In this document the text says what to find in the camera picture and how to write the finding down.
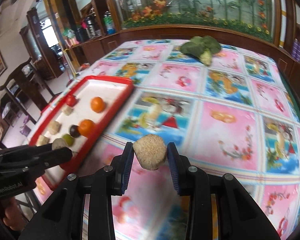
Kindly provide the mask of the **person's left hand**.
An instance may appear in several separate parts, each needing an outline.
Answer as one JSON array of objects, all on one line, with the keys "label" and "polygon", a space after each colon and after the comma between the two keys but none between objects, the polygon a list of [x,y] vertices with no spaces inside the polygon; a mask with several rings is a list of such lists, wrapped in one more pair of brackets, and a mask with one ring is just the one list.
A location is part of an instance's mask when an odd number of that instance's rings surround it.
[{"label": "person's left hand", "polygon": [[17,206],[16,199],[14,197],[5,199],[2,201],[2,204],[5,209],[3,218],[5,225],[14,231],[22,231],[27,222]]}]

